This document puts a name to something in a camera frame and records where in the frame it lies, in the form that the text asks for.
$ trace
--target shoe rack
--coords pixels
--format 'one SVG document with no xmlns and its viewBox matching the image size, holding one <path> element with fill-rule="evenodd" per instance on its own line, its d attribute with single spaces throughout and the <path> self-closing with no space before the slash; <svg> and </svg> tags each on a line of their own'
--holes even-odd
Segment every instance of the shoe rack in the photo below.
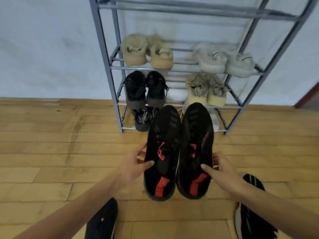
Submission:
<svg viewBox="0 0 319 239">
<path fill-rule="evenodd" d="M 123 55 L 120 50 L 121 45 L 121 36 L 117 18 L 117 10 L 129 10 L 129 11 L 138 11 L 138 12 L 160 12 L 160 13 L 176 13 L 176 14 L 192 14 L 192 15 L 206 15 L 206 16 L 221 16 L 221 17 L 229 17 L 229 18 L 245 18 L 252 19 L 249 30 L 246 33 L 246 36 L 241 44 L 239 49 L 239 53 L 243 53 L 249 40 L 258 24 L 260 19 L 265 20 L 285 20 L 293 22 L 294 25 L 291 28 L 290 32 L 278 48 L 277 52 L 274 54 L 269 64 L 262 68 L 258 64 L 255 66 L 255 69 L 258 71 L 258 80 L 256 84 L 253 86 L 252 90 L 249 92 L 248 96 L 244 101 L 241 101 L 240 98 L 235 94 L 233 89 L 229 86 L 229 81 L 231 79 L 231 75 L 227 75 L 225 80 L 225 85 L 229 89 L 229 93 L 235 101 L 237 102 L 237 106 L 224 106 L 223 108 L 206 106 L 207 108 L 215 108 L 218 116 L 220 117 L 224 128 L 221 129 L 221 132 L 224 134 L 228 134 L 230 129 L 235 125 L 236 120 L 239 118 L 245 107 L 249 104 L 255 93 L 258 91 L 262 83 L 265 81 L 269 73 L 272 71 L 274 66 L 278 63 L 281 56 L 287 50 L 303 24 L 306 22 L 311 12 L 315 8 L 318 0 L 308 0 L 303 12 L 301 15 L 292 15 L 289 13 L 266 9 L 266 5 L 269 0 L 262 0 L 260 6 L 258 8 L 251 7 L 237 7 L 231 5 L 217 5 L 217 4 L 206 4 L 206 3 L 195 3 L 188 1 L 175 1 L 175 0 L 147 0 L 147 1 L 134 1 L 134 0 L 89 0 L 91 11 L 93 15 L 93 20 L 99 40 L 99 45 L 102 53 L 102 58 L 105 66 L 105 71 L 107 75 L 108 84 L 110 87 L 110 92 L 112 95 L 112 100 L 114 102 L 114 109 L 116 113 L 116 119 L 119 126 L 120 132 L 123 132 L 123 129 L 134 129 L 133 127 L 123 127 L 123 120 L 125 117 L 125 113 L 127 110 L 127 106 L 125 106 L 124 111 L 122 113 L 122 117 L 120 115 L 119 105 L 126 105 L 119 103 L 119 97 L 123 88 L 123 82 L 125 79 L 125 70 L 140 70 L 140 71 L 169 71 L 169 72 L 194 72 L 188 70 L 158 70 L 154 68 L 144 68 L 144 67 L 128 67 L 124 65 Z M 117 47 L 109 56 L 108 50 L 105 43 L 105 37 L 101 22 L 100 11 L 103 9 L 111 9 L 113 15 L 114 29 L 117 41 Z M 182 52 L 192 52 L 191 49 L 174 49 L 173 51 L 182 51 Z M 120 66 L 114 66 L 113 62 L 119 61 Z M 174 62 L 174 64 L 185 64 L 189 65 L 189 63 L 183 62 Z M 114 86 L 112 70 L 121 70 L 122 72 L 122 81 L 120 86 L 116 89 Z M 180 104 L 171 104 L 178 107 L 183 107 L 185 105 Z M 226 124 L 223 119 L 220 109 L 237 109 L 237 113 L 233 117 L 232 121 L 229 124 Z"/>
</svg>

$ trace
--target wooden floor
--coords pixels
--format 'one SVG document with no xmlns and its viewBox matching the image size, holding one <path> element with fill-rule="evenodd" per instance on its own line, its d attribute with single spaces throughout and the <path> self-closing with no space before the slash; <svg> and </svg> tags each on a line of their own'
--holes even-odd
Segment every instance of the wooden floor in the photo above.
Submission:
<svg viewBox="0 0 319 239">
<path fill-rule="evenodd" d="M 73 200 L 146 141 L 146 133 L 120 134 L 114 114 L 112 106 L 0 105 L 1 239 Z M 233 114 L 224 112 L 227 121 Z M 230 135 L 216 134 L 213 151 L 270 193 L 319 213 L 319 112 L 246 111 Z M 176 190 L 160 203 L 149 200 L 140 177 L 116 198 L 115 238 L 236 238 L 234 202 L 214 183 L 200 200 Z"/>
</svg>

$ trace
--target metal shoe rack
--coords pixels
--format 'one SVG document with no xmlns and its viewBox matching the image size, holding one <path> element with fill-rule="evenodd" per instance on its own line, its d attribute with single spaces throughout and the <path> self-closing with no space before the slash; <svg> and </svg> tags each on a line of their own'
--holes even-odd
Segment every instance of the metal shoe rack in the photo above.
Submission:
<svg viewBox="0 0 319 239">
<path fill-rule="evenodd" d="M 178 13 L 178 14 L 192 14 L 192 15 L 206 15 L 206 16 L 221 16 L 221 17 L 232 17 L 232 18 L 246 18 L 252 19 L 251 25 L 249 30 L 241 44 L 239 49 L 239 53 L 243 53 L 256 26 L 260 19 L 266 20 L 285 20 L 294 22 L 293 27 L 291 28 L 290 32 L 278 48 L 275 55 L 270 60 L 269 64 L 266 68 L 261 68 L 259 65 L 255 66 L 255 69 L 258 71 L 259 78 L 249 92 L 246 99 L 242 102 L 239 97 L 234 93 L 233 89 L 229 86 L 229 81 L 231 79 L 231 75 L 227 75 L 225 80 L 225 85 L 229 89 L 229 93 L 233 96 L 235 101 L 237 102 L 237 106 L 224 106 L 223 109 L 238 109 L 236 115 L 233 117 L 230 124 L 226 124 L 225 120 L 223 119 L 220 108 L 207 106 L 207 108 L 215 108 L 217 114 L 219 115 L 220 119 L 223 122 L 224 129 L 220 130 L 224 132 L 226 135 L 230 129 L 234 126 L 236 120 L 243 112 L 245 107 L 249 104 L 255 93 L 258 91 L 262 83 L 265 81 L 269 73 L 272 71 L 274 66 L 277 64 L 283 53 L 289 47 L 305 21 L 310 16 L 311 12 L 315 8 L 318 0 L 308 0 L 305 9 L 303 10 L 301 15 L 292 15 L 289 13 L 266 9 L 266 5 L 269 0 L 262 0 L 261 5 L 259 8 L 251 8 L 251 7 L 237 7 L 237 6 L 230 6 L 230 5 L 214 5 L 214 4 L 206 4 L 206 3 L 196 3 L 196 2 L 188 2 L 188 1 L 173 1 L 173 0 L 148 0 L 148 1 L 134 1 L 134 0 L 89 0 L 93 15 L 93 20 L 100 44 L 100 49 L 102 53 L 102 58 L 105 66 L 105 71 L 107 75 L 108 84 L 110 87 L 110 92 L 112 95 L 112 100 L 114 102 L 114 109 L 116 113 L 117 123 L 120 129 L 120 132 L 123 132 L 123 129 L 134 129 L 133 127 L 123 127 L 123 120 L 125 117 L 125 113 L 127 110 L 127 106 L 125 106 L 124 111 L 122 113 L 122 117 L 120 115 L 119 105 L 126 105 L 119 103 L 119 97 L 123 88 L 123 82 L 125 79 L 125 70 L 147 70 L 147 71 L 169 71 L 169 72 L 200 72 L 198 66 L 194 66 L 197 70 L 178 70 L 174 69 L 171 70 L 158 70 L 154 68 L 144 68 L 144 67 L 128 67 L 124 65 L 123 55 L 120 51 L 121 45 L 121 36 L 118 24 L 118 17 L 117 17 L 117 10 L 129 10 L 129 11 L 139 11 L 139 12 L 161 12 L 161 13 Z M 101 22 L 100 11 L 101 9 L 111 9 L 113 14 L 113 22 L 114 22 L 114 29 L 117 41 L 117 47 L 112 52 L 111 56 L 108 55 L 105 37 Z M 182 52 L 192 52 L 191 49 L 172 49 L 173 51 L 182 51 Z M 113 62 L 119 61 L 120 66 L 114 66 Z M 189 63 L 183 62 L 174 62 L 174 64 L 185 64 L 189 65 Z M 120 87 L 115 89 L 112 70 L 121 70 L 122 71 L 122 81 Z M 185 105 L 180 104 L 171 104 L 178 107 L 183 107 Z"/>
</svg>

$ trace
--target wall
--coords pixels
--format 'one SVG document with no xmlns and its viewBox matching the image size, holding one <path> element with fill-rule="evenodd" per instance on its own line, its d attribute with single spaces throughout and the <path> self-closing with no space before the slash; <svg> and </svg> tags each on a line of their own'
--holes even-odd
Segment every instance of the wall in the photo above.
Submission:
<svg viewBox="0 0 319 239">
<path fill-rule="evenodd" d="M 257 6 L 260 1 L 214 3 Z M 271 0 L 267 7 L 299 14 L 305 2 Z M 88 0 L 0 3 L 0 97 L 111 98 Z M 103 10 L 101 16 L 111 53 L 116 45 L 112 15 Z M 317 83 L 318 18 L 319 6 L 256 94 L 253 104 L 293 105 Z M 247 25 L 243 19 L 130 11 L 119 11 L 119 20 L 122 39 L 135 32 L 158 33 L 166 40 L 178 40 L 169 41 L 168 45 L 187 48 L 198 40 L 238 44 Z M 260 21 L 247 50 L 265 66 L 290 27 L 286 22 Z M 233 78 L 231 85 L 243 99 L 256 79 Z M 120 72 L 114 72 L 116 88 L 120 80 Z M 181 100 L 185 93 L 171 89 L 168 96 Z"/>
</svg>

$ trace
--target black shoe with green stripes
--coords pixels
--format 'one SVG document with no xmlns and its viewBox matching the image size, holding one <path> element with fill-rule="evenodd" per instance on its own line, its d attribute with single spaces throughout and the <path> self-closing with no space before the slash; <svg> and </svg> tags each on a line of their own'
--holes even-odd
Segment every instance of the black shoe with green stripes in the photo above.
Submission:
<svg viewBox="0 0 319 239">
<path fill-rule="evenodd" d="M 265 190 L 263 184 L 255 176 L 245 174 L 244 180 L 258 189 Z M 277 229 L 263 218 L 239 204 L 235 212 L 235 227 L 238 239 L 274 239 L 277 238 Z"/>
</svg>

